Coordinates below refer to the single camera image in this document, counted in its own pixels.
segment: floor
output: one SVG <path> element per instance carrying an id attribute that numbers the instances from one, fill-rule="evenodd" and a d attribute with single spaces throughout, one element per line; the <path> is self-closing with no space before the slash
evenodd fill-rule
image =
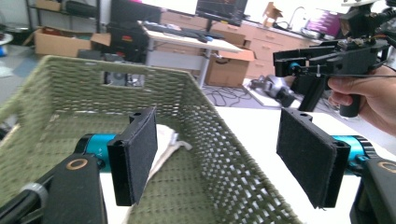
<path id="1" fill-rule="evenodd" d="M 0 58 L 0 106 L 29 76 L 38 60 L 39 58 L 31 48 L 8 46 L 8 56 Z M 216 106 L 276 110 L 281 108 L 280 104 L 265 95 L 265 93 L 248 91 L 248 88 L 203 86 L 203 92 Z M 301 100 L 302 97 L 297 97 L 291 106 L 295 106 L 294 104 L 299 103 Z M 332 115 L 362 136 L 376 142 L 379 146 L 396 155 L 396 137 L 382 133 L 360 118 L 342 118 L 337 111 L 328 105 L 327 100 L 322 99 L 314 112 Z"/>

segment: person's arm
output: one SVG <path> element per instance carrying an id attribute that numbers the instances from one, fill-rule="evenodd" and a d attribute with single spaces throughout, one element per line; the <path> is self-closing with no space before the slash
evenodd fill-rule
<path id="1" fill-rule="evenodd" d="M 359 115 L 376 128 L 396 136 L 396 72 L 381 66 L 371 72 L 371 77 L 331 77 L 329 87 L 332 105 L 350 105 L 349 94 L 361 95 Z"/>

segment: white desk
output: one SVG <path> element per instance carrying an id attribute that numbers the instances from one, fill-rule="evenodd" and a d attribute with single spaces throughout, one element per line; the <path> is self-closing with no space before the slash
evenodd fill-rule
<path id="1" fill-rule="evenodd" d="M 237 48 L 236 46 L 224 40 L 214 39 L 213 41 L 203 43 L 194 38 L 166 35 L 160 32 L 149 31 L 144 26 L 142 27 L 148 35 L 148 55 L 146 59 L 146 65 L 200 70 L 200 76 L 198 77 L 199 87 L 203 87 L 204 85 L 207 66 L 209 65 L 212 50 L 224 50 L 230 52 L 241 51 L 240 48 Z M 155 49 L 155 41 L 204 49 L 205 55 L 198 56 L 158 51 Z"/>
<path id="2" fill-rule="evenodd" d="M 298 182 L 276 154 L 280 110 L 231 107 L 217 107 L 217 110 L 303 223 L 350 223 L 349 212 L 360 183 L 359 177 L 344 176 L 335 208 L 328 208 L 326 211 L 314 209 Z M 311 115 L 313 122 L 329 135 L 358 134 L 330 115 Z M 374 142 L 371 143 L 379 156 L 396 161 L 393 154 Z"/>

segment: green basket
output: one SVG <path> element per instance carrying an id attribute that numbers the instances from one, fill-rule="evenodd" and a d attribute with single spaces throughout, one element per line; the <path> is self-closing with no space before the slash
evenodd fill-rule
<path id="1" fill-rule="evenodd" d="M 104 72 L 145 76 L 143 87 L 104 85 Z M 86 133 L 122 133 L 128 114 L 157 107 L 178 150 L 149 182 L 130 223 L 301 223 L 185 72 L 47 56 L 0 108 L 18 125 L 0 146 L 0 204 L 69 156 Z"/>

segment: purple screen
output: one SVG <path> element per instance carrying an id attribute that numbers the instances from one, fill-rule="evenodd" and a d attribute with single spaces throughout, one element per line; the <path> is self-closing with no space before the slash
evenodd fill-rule
<path id="1" fill-rule="evenodd" d="M 305 29 L 325 35 L 337 36 L 340 31 L 340 13 L 316 9 Z"/>

